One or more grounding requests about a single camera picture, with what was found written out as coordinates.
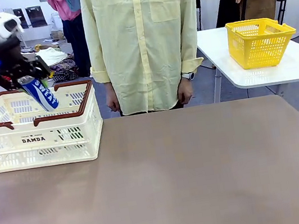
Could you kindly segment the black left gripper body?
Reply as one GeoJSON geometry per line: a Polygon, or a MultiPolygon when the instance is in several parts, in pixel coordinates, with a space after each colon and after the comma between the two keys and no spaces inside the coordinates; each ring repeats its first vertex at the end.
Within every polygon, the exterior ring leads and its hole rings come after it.
{"type": "Polygon", "coordinates": [[[18,38],[7,39],[0,44],[0,74],[8,72],[25,76],[32,71],[32,65],[21,54],[20,41],[18,38]]]}

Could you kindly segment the person's right hand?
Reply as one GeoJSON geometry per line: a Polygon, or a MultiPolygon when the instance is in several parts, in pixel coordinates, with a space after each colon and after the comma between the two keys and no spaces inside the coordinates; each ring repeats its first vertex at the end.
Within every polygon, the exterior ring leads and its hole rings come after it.
{"type": "Polygon", "coordinates": [[[113,112],[121,111],[117,95],[115,94],[114,91],[106,93],[106,103],[111,111],[113,112]]]}

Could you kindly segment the person's left hand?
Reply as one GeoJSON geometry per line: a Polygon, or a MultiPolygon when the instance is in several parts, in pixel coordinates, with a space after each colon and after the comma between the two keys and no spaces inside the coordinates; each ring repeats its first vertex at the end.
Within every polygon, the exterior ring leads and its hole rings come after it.
{"type": "Polygon", "coordinates": [[[182,78],[178,85],[178,100],[180,104],[188,104],[193,97],[193,88],[191,80],[182,78]]]}

